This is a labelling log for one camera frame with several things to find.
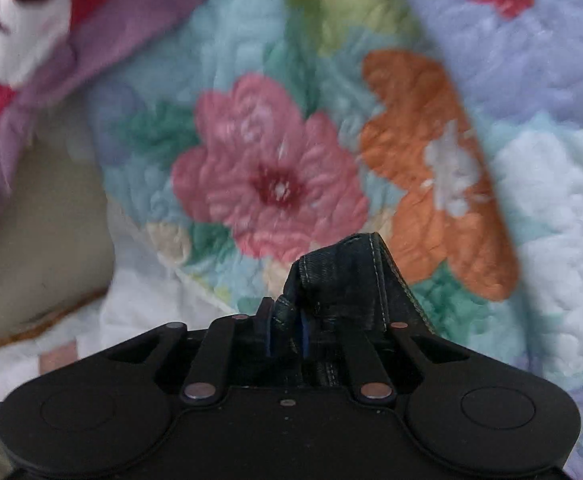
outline peach-colored flower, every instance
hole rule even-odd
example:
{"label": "peach-colored flower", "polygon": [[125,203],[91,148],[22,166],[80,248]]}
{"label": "peach-colored flower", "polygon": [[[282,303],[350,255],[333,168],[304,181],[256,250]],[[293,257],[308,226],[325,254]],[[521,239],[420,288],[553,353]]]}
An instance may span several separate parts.
{"label": "peach-colored flower", "polygon": [[285,89],[251,73],[196,106],[203,145],[172,168],[174,193],[198,222],[220,222],[252,257],[292,262],[313,242],[357,232],[367,197],[353,156],[324,113],[304,121]]}
{"label": "peach-colored flower", "polygon": [[387,107],[363,128],[363,158],[408,192],[388,244],[402,274],[419,282],[447,260],[470,291],[507,298],[518,264],[478,142],[443,67],[383,50],[367,56],[363,75]]}

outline purple fabric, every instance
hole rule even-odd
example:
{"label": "purple fabric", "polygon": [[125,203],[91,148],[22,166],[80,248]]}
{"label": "purple fabric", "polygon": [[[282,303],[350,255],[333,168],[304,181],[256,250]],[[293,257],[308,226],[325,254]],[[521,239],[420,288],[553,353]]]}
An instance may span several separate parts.
{"label": "purple fabric", "polygon": [[0,206],[11,193],[20,154],[41,107],[184,20],[205,0],[109,0],[54,51],[0,117]]}

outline flower center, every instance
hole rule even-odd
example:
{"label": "flower center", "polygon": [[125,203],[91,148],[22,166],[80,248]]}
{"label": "flower center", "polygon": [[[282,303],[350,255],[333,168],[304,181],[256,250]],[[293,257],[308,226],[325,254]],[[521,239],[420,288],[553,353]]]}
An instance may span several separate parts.
{"label": "flower center", "polygon": [[283,209],[296,209],[305,191],[294,171],[266,166],[258,168],[251,184],[263,204]]}

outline metal pin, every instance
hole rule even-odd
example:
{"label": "metal pin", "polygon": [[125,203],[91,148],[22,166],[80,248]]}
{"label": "metal pin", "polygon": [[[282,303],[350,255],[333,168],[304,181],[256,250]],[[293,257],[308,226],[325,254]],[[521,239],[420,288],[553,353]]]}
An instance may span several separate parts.
{"label": "metal pin", "polygon": [[209,399],[216,393],[216,387],[209,383],[192,383],[185,386],[185,395],[191,400]]}
{"label": "metal pin", "polygon": [[385,383],[367,383],[361,387],[361,394],[368,399],[387,399],[393,390]]}

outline blanket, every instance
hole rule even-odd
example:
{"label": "blanket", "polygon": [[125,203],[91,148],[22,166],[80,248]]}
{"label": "blanket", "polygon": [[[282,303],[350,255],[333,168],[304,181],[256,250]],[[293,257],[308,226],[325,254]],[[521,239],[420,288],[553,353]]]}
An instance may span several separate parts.
{"label": "blanket", "polygon": [[207,0],[88,111],[112,203],[215,308],[377,231],[441,335],[583,421],[583,0]]}

